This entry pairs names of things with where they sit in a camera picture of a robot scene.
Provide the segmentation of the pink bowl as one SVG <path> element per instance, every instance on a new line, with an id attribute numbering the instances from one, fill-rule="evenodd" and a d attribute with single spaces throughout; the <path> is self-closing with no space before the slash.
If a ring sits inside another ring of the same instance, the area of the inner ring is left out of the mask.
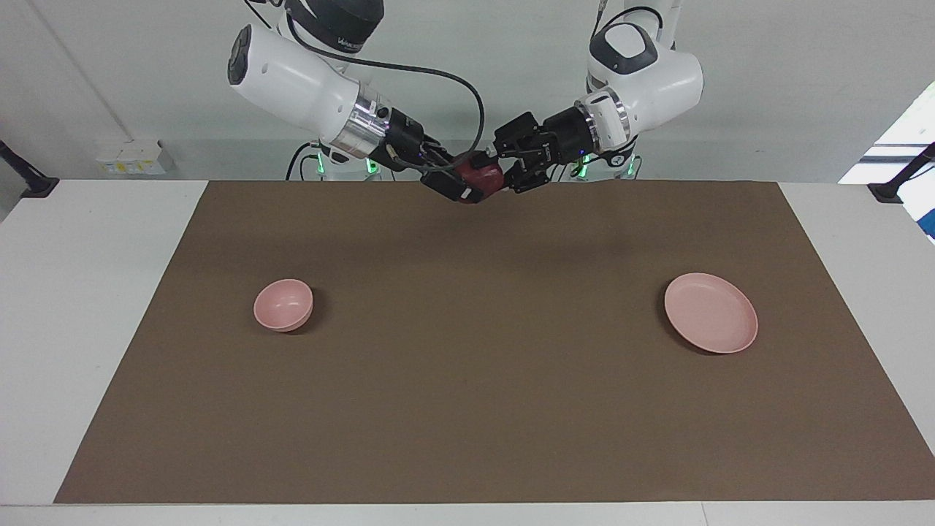
<path id="1" fill-rule="evenodd" d="M 253 317 L 271 332 L 293 332 L 305 325 L 314 308 L 313 290 L 297 279 L 267 284 L 255 297 Z"/>

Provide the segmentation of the white wall socket box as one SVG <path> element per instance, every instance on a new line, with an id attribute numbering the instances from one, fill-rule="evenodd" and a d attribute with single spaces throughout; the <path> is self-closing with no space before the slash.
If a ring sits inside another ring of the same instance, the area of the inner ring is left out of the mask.
<path id="1" fill-rule="evenodd" d="M 107 175 L 163 176 L 176 169 L 159 140 L 105 143 L 98 149 L 96 164 Z"/>

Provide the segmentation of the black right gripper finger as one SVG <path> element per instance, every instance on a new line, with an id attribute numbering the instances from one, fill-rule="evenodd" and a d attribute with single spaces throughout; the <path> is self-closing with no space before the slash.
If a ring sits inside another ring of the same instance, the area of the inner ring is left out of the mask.
<path id="1" fill-rule="evenodd" d="M 476 144 L 467 146 L 464 152 L 454 154 L 445 145 L 435 144 L 435 168 L 439 170 L 453 170 L 461 164 L 468 162 L 474 156 Z"/>
<path id="2" fill-rule="evenodd" d="M 420 177 L 420 183 L 451 201 L 478 204 L 484 200 L 481 191 L 469 186 L 455 169 L 427 171 Z"/>

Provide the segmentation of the brown table mat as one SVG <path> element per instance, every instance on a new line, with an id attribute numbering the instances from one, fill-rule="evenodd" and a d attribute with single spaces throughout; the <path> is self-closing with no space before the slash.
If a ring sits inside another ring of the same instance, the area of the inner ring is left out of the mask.
<path id="1" fill-rule="evenodd" d="M 757 340 L 669 323 L 692 272 Z M 253 317 L 297 279 L 293 332 Z M 935 500 L 935 456 L 777 184 L 213 182 L 57 503 Z"/>

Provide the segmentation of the black clamp stand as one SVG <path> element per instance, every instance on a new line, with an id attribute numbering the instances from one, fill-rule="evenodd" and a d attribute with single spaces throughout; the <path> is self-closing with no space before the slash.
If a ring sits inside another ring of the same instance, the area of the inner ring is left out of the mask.
<path id="1" fill-rule="evenodd" d="M 0 159 L 19 174 L 23 182 L 26 183 L 26 190 L 21 193 L 23 199 L 44 199 L 44 197 L 50 196 L 57 184 L 60 183 L 59 178 L 44 174 L 20 154 L 15 153 L 3 140 L 0 140 Z"/>
<path id="2" fill-rule="evenodd" d="M 903 201 L 898 195 L 903 184 L 921 175 L 924 169 L 935 169 L 935 141 L 929 143 L 914 159 L 909 160 L 898 173 L 884 183 L 868 183 L 867 189 L 879 203 L 898 204 Z"/>

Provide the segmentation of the dark red apple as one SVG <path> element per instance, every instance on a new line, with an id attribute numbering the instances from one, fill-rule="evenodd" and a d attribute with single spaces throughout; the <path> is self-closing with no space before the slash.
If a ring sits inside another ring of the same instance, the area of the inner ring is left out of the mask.
<path id="1" fill-rule="evenodd" d="M 469 186 L 481 191 L 482 199 L 488 199 L 505 187 L 505 176 L 497 159 L 475 150 L 455 167 L 455 172 Z"/>

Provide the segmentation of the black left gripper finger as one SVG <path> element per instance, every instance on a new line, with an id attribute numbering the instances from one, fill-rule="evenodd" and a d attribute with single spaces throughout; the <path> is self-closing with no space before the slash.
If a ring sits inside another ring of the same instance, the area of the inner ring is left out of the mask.
<path id="1" fill-rule="evenodd" d="M 504 188 L 521 194 L 547 184 L 547 161 L 543 159 L 517 159 L 504 172 Z"/>
<path id="2" fill-rule="evenodd" d="M 501 159 L 518 159 L 542 149 L 540 124 L 531 111 L 525 111 L 494 132 L 495 154 Z"/>

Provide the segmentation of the pink plate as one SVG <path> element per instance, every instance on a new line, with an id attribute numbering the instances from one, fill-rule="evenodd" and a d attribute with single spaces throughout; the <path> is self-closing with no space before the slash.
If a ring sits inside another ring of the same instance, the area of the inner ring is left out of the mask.
<path id="1" fill-rule="evenodd" d="M 669 323 L 692 346 L 715 355 L 748 349 L 757 340 L 757 311 L 733 283 L 692 272 L 674 278 L 663 293 Z"/>

